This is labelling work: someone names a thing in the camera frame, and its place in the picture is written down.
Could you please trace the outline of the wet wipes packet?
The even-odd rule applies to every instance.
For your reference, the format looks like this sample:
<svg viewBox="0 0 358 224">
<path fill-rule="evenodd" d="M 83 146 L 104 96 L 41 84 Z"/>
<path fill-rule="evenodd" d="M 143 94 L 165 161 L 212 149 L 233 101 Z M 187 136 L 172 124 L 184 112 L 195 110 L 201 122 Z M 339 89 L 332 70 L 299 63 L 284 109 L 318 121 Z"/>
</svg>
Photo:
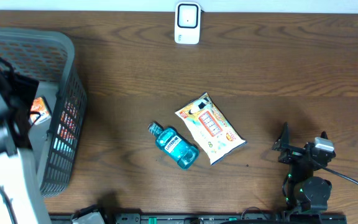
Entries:
<svg viewBox="0 0 358 224">
<path fill-rule="evenodd" d="M 247 144 L 213 103 L 208 93 L 202 94 L 175 114 L 183 120 L 193 139 L 209 157 L 211 165 Z"/>
</svg>

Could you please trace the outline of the blue Listerine mouthwash bottle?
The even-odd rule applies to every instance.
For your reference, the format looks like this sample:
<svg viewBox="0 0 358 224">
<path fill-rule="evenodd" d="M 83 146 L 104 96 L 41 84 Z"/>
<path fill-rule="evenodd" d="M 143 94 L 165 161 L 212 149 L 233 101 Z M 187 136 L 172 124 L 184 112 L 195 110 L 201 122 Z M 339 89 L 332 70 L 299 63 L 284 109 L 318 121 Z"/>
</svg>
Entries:
<svg viewBox="0 0 358 224">
<path fill-rule="evenodd" d="M 170 156 L 181 169 L 187 170 L 197 160 L 199 150 L 173 127 L 163 128 L 153 122 L 149 124 L 148 130 L 155 136 L 156 146 Z"/>
</svg>

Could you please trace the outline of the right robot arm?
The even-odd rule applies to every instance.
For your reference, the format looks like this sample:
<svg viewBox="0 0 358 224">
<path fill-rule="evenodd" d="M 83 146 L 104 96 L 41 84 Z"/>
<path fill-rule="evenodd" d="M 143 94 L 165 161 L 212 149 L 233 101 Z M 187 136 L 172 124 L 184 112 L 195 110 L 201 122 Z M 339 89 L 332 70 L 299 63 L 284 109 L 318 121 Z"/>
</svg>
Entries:
<svg viewBox="0 0 358 224">
<path fill-rule="evenodd" d="M 326 167 L 336 157 L 334 144 L 322 132 L 313 142 L 303 147 L 290 144 L 288 124 L 272 146 L 280 152 L 278 162 L 289 165 L 289 171 L 283 184 L 288 209 L 293 213 L 316 214 L 328 209 L 332 183 L 314 175 L 314 172 Z"/>
</svg>

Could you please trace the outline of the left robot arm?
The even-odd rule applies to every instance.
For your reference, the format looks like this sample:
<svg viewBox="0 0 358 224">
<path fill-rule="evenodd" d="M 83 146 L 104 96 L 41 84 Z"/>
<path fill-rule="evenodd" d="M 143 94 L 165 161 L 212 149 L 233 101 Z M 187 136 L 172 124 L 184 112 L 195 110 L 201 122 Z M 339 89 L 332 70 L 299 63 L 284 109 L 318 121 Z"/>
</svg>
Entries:
<svg viewBox="0 0 358 224">
<path fill-rule="evenodd" d="M 0 57 L 0 223 L 50 223 L 29 132 L 38 81 Z"/>
</svg>

